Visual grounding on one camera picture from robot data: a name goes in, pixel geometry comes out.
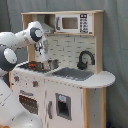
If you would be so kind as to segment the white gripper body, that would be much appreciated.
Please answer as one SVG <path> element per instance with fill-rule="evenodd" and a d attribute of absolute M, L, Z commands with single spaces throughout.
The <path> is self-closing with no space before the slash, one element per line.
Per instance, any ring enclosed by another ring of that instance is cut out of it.
<path fill-rule="evenodd" d="M 48 41 L 41 40 L 35 45 L 35 60 L 37 62 L 45 62 L 49 59 L 49 52 L 48 52 Z"/>

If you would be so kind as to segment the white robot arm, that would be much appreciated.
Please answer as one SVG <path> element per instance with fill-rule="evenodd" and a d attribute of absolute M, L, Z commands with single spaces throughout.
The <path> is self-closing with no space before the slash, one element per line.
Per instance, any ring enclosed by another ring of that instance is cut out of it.
<path fill-rule="evenodd" d="M 15 97 L 3 80 L 3 76 L 17 65 L 15 50 L 36 44 L 39 56 L 37 60 L 48 60 L 48 50 L 42 25 L 38 21 L 30 22 L 25 30 L 16 34 L 0 33 L 0 125 L 8 128 L 42 128 L 41 118 L 30 113 Z"/>

